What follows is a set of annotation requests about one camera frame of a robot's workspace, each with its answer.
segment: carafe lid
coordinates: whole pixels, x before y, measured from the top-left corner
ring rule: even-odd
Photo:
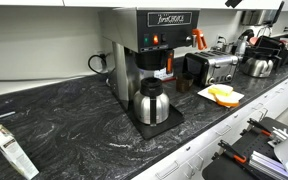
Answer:
[[[158,78],[148,77],[141,81],[141,94],[156,97],[163,93],[162,81]]]

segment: red indicator light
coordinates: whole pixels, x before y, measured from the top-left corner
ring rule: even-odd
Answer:
[[[153,37],[153,44],[158,45],[158,36],[157,35],[154,35],[154,37]]]

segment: appliance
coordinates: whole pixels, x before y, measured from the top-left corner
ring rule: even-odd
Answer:
[[[141,82],[154,84],[156,80],[142,79],[153,77],[155,70],[166,67],[166,73],[173,72],[174,48],[196,44],[201,50],[207,48],[202,32],[195,29],[198,15],[198,9],[170,8],[116,8],[99,12],[102,35],[113,46],[115,70],[110,71],[111,89],[144,139],[184,121],[172,105],[168,110],[159,108],[162,100],[154,94],[159,88],[152,88],[154,96],[145,94],[143,89],[147,87],[141,88]]]
[[[272,27],[273,24],[276,23],[283,6],[284,1],[281,2],[278,10],[244,11],[242,14],[241,24],[245,26],[269,25]]]
[[[266,53],[256,53],[253,58],[246,61],[242,71],[253,77],[268,77],[274,66],[272,60],[276,59],[281,58]]]
[[[194,77],[199,86],[228,83],[233,80],[238,58],[220,51],[187,53],[183,72]]]

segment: power cord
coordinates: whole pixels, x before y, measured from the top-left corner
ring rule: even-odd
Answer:
[[[104,68],[107,67],[107,64],[106,64],[106,57],[107,57],[107,56],[108,56],[108,54],[107,54],[107,55],[105,55],[105,54],[98,54],[98,55],[95,54],[95,55],[91,56],[91,57],[88,59],[88,67],[89,67],[93,72],[95,72],[95,73],[97,73],[97,74],[105,75],[106,73],[102,73],[102,72],[96,71],[96,70],[91,66],[91,61],[92,61],[95,57],[100,58],[102,64],[104,64],[104,66],[103,66],[103,69],[104,69]]]

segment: box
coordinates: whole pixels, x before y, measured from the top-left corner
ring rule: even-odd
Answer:
[[[32,179],[39,171],[27,157],[14,135],[0,124],[0,151],[10,164],[26,179]]]

